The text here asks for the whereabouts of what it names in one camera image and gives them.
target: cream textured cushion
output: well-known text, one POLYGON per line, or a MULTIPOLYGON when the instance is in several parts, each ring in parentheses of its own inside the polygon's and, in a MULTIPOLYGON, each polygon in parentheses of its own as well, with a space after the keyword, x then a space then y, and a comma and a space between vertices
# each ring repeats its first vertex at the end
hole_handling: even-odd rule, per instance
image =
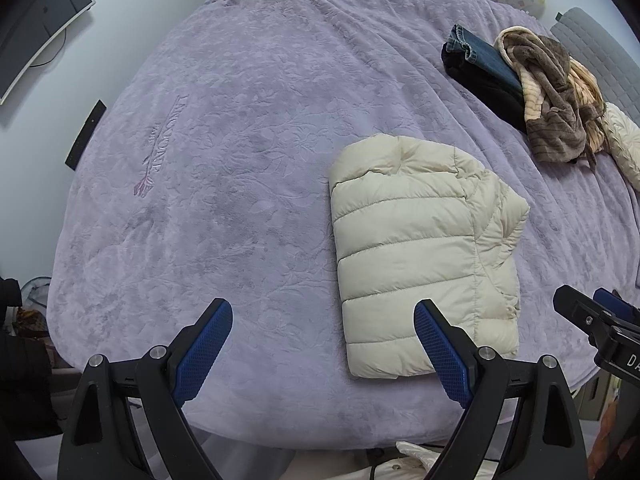
POLYGON ((352 374, 432 372, 414 330, 430 299, 478 345, 518 351, 513 250, 526 201, 468 153, 378 134, 330 171, 344 335, 352 374))
POLYGON ((607 103, 609 150, 622 174, 640 191, 640 128, 615 104, 607 103))

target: wall-mounted monitor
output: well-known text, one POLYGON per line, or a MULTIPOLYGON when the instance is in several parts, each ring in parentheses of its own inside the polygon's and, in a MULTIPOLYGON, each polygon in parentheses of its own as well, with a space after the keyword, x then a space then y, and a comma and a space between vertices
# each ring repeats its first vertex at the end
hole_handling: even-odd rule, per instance
POLYGON ((0 0, 0 105, 43 49, 94 0, 0 0))

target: blue gripper pad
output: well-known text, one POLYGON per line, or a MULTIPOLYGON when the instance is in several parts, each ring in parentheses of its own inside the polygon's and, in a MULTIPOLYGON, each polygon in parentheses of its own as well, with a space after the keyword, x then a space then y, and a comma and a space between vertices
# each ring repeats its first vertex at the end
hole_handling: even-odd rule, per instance
POLYGON ((593 293, 593 301, 599 304, 604 310, 608 310, 618 319, 628 323, 634 322, 634 308, 626 301, 613 295, 613 293, 599 288, 593 293))
POLYGON ((467 409, 474 396, 469 389, 466 366, 422 303, 415 306, 414 328, 447 396, 467 409))
POLYGON ((180 407, 187 400, 194 399, 200 391, 231 332, 233 319, 231 305, 223 301, 187 350, 175 371, 172 397, 176 406, 180 407))

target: silver bolt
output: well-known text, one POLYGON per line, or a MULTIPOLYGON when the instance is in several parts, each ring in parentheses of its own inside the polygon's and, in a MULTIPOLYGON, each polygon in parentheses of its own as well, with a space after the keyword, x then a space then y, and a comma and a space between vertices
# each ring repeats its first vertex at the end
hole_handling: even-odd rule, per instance
POLYGON ((166 355, 166 348, 164 346, 154 346, 149 350, 149 355, 152 359, 159 359, 166 355))
POLYGON ((558 361, 552 355, 545 355, 542 358, 542 364, 547 368, 555 368, 556 366, 558 366, 558 361))
POLYGON ((102 364, 102 354, 96 354, 89 357, 89 366, 97 367, 102 364))
POLYGON ((491 348, 490 346, 482 346, 478 350, 478 355, 482 359, 486 359, 487 361, 490 361, 491 359, 493 359, 495 357, 495 350, 493 348, 491 348))

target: lavender fleece blanket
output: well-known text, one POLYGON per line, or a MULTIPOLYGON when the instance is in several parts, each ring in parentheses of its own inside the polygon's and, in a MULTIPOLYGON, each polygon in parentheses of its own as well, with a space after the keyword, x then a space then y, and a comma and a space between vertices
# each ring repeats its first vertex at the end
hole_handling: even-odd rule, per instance
POLYGON ((520 358, 559 358, 570 385, 593 349, 553 312, 568 283, 629 301, 636 196, 612 159, 537 164, 522 134, 444 72, 461 23, 492 42, 535 19, 487 0, 209 0, 158 47, 98 126, 69 194, 49 328, 76 367, 167 344, 215 297, 234 327, 188 420, 290 448, 446 437, 461 414, 436 375, 351 377, 328 169, 377 132, 452 144, 531 206, 516 251, 520 358))

